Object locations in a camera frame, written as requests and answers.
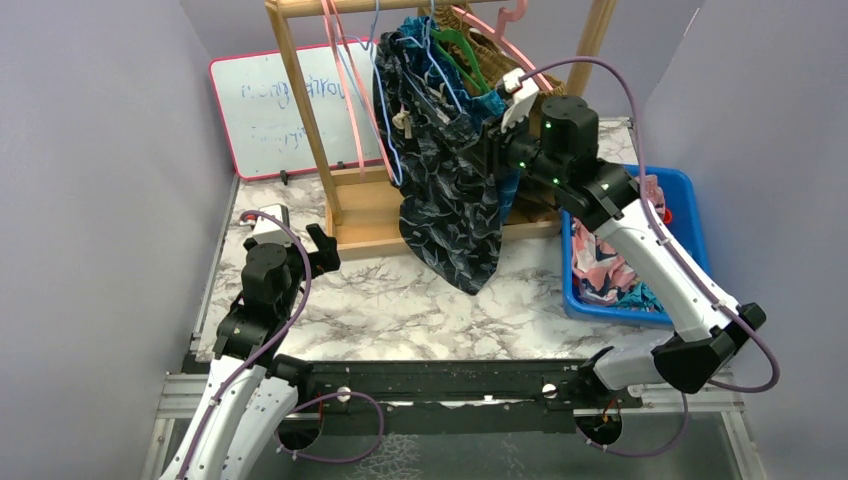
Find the grey camo shorts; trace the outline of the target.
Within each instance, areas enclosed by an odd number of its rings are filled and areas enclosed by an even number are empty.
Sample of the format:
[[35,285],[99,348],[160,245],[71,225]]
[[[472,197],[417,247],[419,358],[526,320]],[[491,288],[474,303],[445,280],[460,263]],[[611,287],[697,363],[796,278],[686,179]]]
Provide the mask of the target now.
[[[399,231],[410,250],[451,286],[477,294],[494,275],[502,218],[493,177],[483,177],[459,153],[479,138],[468,113],[458,113],[442,89],[416,75],[396,30],[379,39],[392,141],[400,155]],[[380,107],[377,124],[385,130]]]

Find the light blue wire hanger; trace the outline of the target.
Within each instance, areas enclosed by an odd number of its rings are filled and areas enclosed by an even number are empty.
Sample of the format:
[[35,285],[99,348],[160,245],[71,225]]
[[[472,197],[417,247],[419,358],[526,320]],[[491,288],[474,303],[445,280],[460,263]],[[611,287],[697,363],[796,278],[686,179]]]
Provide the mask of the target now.
[[330,1],[330,8],[333,11],[333,14],[335,15],[335,22],[336,22],[336,28],[338,30],[338,34],[346,40],[352,40],[355,43],[358,43],[359,46],[364,51],[366,51],[368,53],[369,57],[370,57],[371,64],[372,64],[372,70],[373,70],[373,77],[374,77],[374,81],[376,83],[376,86],[373,88],[373,92],[375,94],[379,95],[379,100],[375,100],[375,102],[374,102],[373,110],[374,110],[374,112],[377,112],[377,107],[380,107],[380,111],[381,111],[382,118],[383,118],[382,125],[383,125],[384,130],[385,130],[385,138],[384,138],[385,144],[386,144],[387,148],[389,149],[389,151],[391,152],[391,154],[393,156],[393,165],[391,167],[391,176],[392,176],[391,182],[395,187],[400,188],[402,186],[403,180],[404,180],[403,169],[402,169],[402,165],[401,165],[401,162],[400,162],[400,155],[399,155],[398,151],[396,150],[395,145],[392,141],[392,126],[391,126],[391,122],[390,122],[390,119],[389,119],[389,112],[387,110],[387,107],[389,106],[389,102],[385,99],[385,96],[384,96],[382,78],[381,78],[380,70],[378,69],[378,65],[377,65],[377,62],[376,62],[377,54],[379,53],[379,42],[375,42],[375,38],[374,38],[373,34],[375,33],[377,21],[379,19],[380,1],[377,0],[375,5],[376,5],[376,10],[375,10],[373,20],[372,20],[372,23],[371,23],[371,27],[370,27],[370,36],[367,40],[364,40],[361,37],[358,37],[358,36],[355,36],[355,35],[348,35],[344,32],[340,12],[337,9],[338,5],[336,4],[335,1]]

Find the pink patterned shorts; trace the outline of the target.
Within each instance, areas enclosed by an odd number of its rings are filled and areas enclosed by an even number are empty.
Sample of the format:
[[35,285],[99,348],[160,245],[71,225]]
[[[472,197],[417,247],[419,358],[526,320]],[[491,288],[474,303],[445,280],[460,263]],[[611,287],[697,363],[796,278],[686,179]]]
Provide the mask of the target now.
[[578,219],[571,220],[570,246],[572,283],[581,303],[616,308],[621,294],[643,282],[623,256]]

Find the thin pink wire hanger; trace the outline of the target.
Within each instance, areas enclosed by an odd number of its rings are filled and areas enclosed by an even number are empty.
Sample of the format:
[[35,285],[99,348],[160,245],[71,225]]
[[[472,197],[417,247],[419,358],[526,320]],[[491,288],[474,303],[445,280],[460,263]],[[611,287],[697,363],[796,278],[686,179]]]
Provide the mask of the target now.
[[342,21],[342,14],[339,10],[339,4],[337,1],[325,1],[326,11],[324,13],[325,19],[331,23],[330,27],[330,39],[333,43],[333,52],[335,55],[339,56],[338,49],[339,46],[342,46],[345,50],[345,53],[348,57],[347,61],[339,58],[338,64],[342,66],[342,69],[345,71],[348,80],[342,81],[343,85],[349,85],[353,83],[355,85],[354,90],[360,97],[360,103],[362,104],[362,108],[366,113],[368,122],[370,124],[373,136],[377,143],[377,148],[379,152],[379,158],[382,161],[386,172],[389,175],[392,175],[391,168],[391,156],[387,153],[386,148],[382,142],[380,130],[377,124],[377,116],[374,111],[374,104],[372,102],[372,91],[368,91],[368,86],[366,85],[365,79],[363,78],[363,74],[358,69],[357,64],[353,60],[353,54],[350,51],[350,45],[356,44],[359,48],[366,54],[369,65],[372,69],[374,69],[374,58],[375,58],[375,43],[373,42],[373,34],[375,33],[375,27],[377,20],[379,19],[379,12],[376,12],[372,24],[370,33],[366,36],[357,36],[354,34],[349,34],[344,31],[344,24]]

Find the light blue shark shorts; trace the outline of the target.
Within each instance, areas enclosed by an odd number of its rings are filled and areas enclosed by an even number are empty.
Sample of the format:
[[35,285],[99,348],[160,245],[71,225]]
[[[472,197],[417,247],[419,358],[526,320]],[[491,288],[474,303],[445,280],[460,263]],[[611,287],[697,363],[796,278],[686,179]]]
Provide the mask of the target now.
[[658,296],[645,282],[638,282],[634,284],[628,291],[619,296],[613,306],[619,309],[648,313],[665,312],[665,308]]

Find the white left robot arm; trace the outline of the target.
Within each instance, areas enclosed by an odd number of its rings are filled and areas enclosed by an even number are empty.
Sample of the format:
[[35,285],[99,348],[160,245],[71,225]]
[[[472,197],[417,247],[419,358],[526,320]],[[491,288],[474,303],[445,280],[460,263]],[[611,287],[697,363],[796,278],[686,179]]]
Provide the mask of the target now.
[[313,365],[278,351],[312,280],[340,267],[336,239],[317,224],[306,230],[313,251],[287,229],[279,240],[249,240],[204,391],[161,478],[246,478],[284,417],[313,401]]

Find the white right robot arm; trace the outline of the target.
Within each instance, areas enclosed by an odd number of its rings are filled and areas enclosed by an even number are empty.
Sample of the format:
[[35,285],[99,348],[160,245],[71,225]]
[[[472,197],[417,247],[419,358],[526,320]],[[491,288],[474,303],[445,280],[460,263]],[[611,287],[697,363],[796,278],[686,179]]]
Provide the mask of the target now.
[[673,323],[665,341],[607,347],[580,368],[579,398],[600,407],[618,390],[667,383],[694,394],[710,383],[766,320],[718,287],[643,200],[648,183],[598,154],[599,117],[579,96],[547,98],[534,135],[512,109],[482,124],[471,156],[485,172],[515,169],[553,189],[558,208],[578,219],[635,270]]

